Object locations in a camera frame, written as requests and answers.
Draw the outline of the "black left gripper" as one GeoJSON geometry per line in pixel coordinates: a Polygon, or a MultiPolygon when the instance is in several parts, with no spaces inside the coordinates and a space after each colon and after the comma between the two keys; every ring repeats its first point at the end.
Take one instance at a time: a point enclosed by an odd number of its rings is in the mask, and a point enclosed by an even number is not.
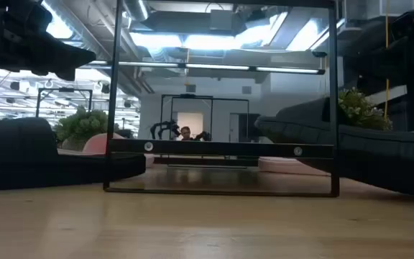
{"type": "Polygon", "coordinates": [[[0,0],[0,69],[29,70],[75,80],[75,68],[96,60],[93,51],[65,44],[51,37],[47,27],[52,14],[43,0],[0,0]]]}

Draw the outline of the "black ribbed slide sandal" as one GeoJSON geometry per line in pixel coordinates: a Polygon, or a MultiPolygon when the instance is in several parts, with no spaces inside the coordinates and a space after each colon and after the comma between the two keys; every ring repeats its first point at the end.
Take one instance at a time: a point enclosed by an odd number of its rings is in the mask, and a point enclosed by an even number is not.
{"type": "Polygon", "coordinates": [[[0,190],[100,183],[142,175],[143,155],[59,153],[55,133],[41,118],[0,120],[0,190]]]}
{"type": "MultiPolygon", "coordinates": [[[[312,168],[344,178],[414,196],[414,132],[355,127],[339,112],[337,160],[303,159],[312,168]]],[[[254,123],[273,143],[329,145],[331,139],[328,97],[289,106],[254,123]]]]}

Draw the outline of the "black metal shoe shelf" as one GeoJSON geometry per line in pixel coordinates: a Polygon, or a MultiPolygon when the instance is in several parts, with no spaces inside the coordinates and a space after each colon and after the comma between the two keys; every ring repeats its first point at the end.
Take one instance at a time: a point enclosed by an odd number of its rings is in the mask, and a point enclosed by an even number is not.
{"type": "MultiPolygon", "coordinates": [[[[334,0],[220,0],[225,4],[240,5],[273,5],[294,6],[306,8],[320,8],[328,10],[329,46],[330,46],[330,126],[332,145],[303,145],[303,144],[257,144],[257,143],[226,143],[226,142],[199,142],[199,141],[171,141],[171,140],[125,140],[114,139],[114,117],[116,111],[117,72],[119,70],[119,53],[117,45],[121,40],[121,11],[124,0],[116,0],[116,24],[112,60],[107,62],[111,66],[111,88],[109,99],[109,120],[107,129],[106,161],[111,163],[115,153],[152,153],[155,155],[207,155],[207,156],[271,156],[282,158],[329,159],[337,162],[339,154],[339,122],[338,122],[338,61],[337,61],[337,31],[336,31],[336,2],[334,0]]],[[[111,179],[106,176],[102,189],[113,193],[134,194],[180,194],[180,195],[213,195],[213,196],[287,196],[287,197],[314,197],[336,198],[340,194],[340,177],[336,172],[330,175],[330,192],[328,193],[275,193],[275,192],[247,192],[247,191],[194,191],[194,190],[167,190],[144,188],[112,188],[111,179]]]]}

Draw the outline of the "green plant in white pot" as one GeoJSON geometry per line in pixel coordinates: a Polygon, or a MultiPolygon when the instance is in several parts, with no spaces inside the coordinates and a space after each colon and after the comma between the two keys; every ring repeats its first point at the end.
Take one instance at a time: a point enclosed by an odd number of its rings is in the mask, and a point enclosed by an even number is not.
{"type": "Polygon", "coordinates": [[[88,111],[78,107],[75,114],[62,118],[54,126],[58,147],[82,151],[93,136],[106,133],[108,115],[101,110],[88,111]]]}

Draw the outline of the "long tube light bar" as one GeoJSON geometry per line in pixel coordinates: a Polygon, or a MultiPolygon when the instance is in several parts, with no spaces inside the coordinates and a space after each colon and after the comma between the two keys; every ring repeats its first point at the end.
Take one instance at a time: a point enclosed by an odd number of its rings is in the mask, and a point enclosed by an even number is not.
{"type": "Polygon", "coordinates": [[[216,65],[202,63],[155,63],[155,62],[137,62],[137,61],[119,61],[119,65],[142,67],[142,68],[179,68],[179,69],[211,69],[225,71],[247,71],[263,73],[292,73],[292,74],[311,74],[323,75],[324,69],[311,68],[288,68],[288,67],[267,67],[253,65],[216,65]]]}

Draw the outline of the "leafy green plant dark pot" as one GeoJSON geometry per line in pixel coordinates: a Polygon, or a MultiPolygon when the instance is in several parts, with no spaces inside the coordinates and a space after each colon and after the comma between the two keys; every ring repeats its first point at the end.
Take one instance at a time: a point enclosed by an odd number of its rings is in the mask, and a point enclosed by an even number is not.
{"type": "Polygon", "coordinates": [[[357,88],[342,90],[338,98],[338,104],[348,117],[350,125],[371,130],[392,129],[392,122],[385,111],[378,108],[357,88]]]}

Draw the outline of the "small black metal frame rig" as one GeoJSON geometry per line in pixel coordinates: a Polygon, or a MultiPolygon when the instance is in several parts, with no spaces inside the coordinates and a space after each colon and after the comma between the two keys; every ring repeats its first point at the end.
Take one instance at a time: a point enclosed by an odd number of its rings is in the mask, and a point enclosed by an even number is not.
{"type": "Polygon", "coordinates": [[[79,89],[79,88],[68,88],[68,87],[60,87],[60,88],[38,88],[37,89],[37,105],[35,109],[35,117],[38,118],[40,114],[40,103],[42,101],[42,92],[43,91],[59,91],[59,92],[65,92],[65,93],[73,93],[75,91],[77,92],[87,92],[89,94],[88,97],[88,112],[92,110],[92,100],[93,100],[93,90],[90,89],[79,89]]]}

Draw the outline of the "large black metal frame rig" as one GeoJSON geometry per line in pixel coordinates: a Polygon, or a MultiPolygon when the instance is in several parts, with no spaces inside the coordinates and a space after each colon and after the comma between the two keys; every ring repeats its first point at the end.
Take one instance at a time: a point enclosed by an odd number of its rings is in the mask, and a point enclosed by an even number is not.
{"type": "MultiPolygon", "coordinates": [[[[219,98],[214,96],[199,96],[195,94],[162,94],[160,100],[160,120],[157,123],[159,126],[162,124],[174,124],[175,120],[170,118],[169,121],[163,121],[163,109],[164,109],[164,100],[166,97],[170,98],[170,113],[173,112],[173,100],[174,99],[198,99],[198,100],[209,100],[210,101],[210,124],[209,124],[209,131],[212,132],[213,129],[213,105],[215,101],[243,101],[247,103],[247,113],[246,113],[246,138],[249,137],[249,128],[250,128],[250,101],[248,99],[239,99],[239,98],[219,98]]],[[[169,126],[168,128],[164,128],[163,130],[171,130],[172,127],[169,126]]]]}

